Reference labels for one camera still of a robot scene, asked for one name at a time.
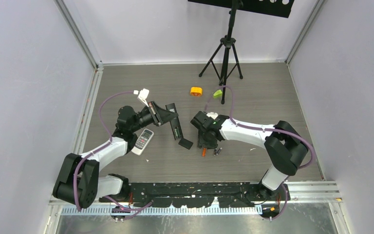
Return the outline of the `black battery cover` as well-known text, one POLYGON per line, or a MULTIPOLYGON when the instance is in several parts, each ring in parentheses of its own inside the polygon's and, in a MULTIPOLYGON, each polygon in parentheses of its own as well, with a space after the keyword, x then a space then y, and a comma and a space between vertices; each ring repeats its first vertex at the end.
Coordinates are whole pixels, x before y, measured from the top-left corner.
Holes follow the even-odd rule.
POLYGON ((187 139, 185 139, 185 138, 181 138, 181 139, 179 140, 178 144, 179 144, 180 146, 182 146, 182 147, 188 149, 188 150, 190 150, 191 147, 193 146, 193 142, 191 142, 191 141, 189 141, 189 140, 187 140, 187 139))

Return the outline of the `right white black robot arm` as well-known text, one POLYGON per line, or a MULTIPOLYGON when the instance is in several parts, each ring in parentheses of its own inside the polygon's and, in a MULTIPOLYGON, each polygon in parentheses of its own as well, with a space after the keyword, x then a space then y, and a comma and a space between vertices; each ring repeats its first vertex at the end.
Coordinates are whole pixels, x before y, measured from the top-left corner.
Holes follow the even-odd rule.
POLYGON ((199 111, 190 121, 198 131, 200 147, 216 149, 218 143, 233 140, 265 149, 272 165, 257 187, 257 196, 271 200, 284 181, 302 168, 309 147, 286 121, 262 125, 236 120, 230 116, 199 111))

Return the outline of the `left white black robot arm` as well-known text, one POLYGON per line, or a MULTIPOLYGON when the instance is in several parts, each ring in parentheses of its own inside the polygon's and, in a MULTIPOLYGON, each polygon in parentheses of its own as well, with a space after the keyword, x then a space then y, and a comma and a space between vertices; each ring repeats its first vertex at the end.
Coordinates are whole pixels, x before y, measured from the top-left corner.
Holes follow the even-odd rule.
POLYGON ((176 111, 163 109, 155 101, 148 102, 139 112, 131 106, 121 107, 115 130, 104 144, 82 155, 69 153, 65 156, 53 197, 74 204, 78 209, 88 208, 100 198, 126 201, 131 193, 128 178, 118 174, 100 177, 100 171, 132 151, 138 140, 137 131, 150 124, 162 126, 178 116, 176 111))

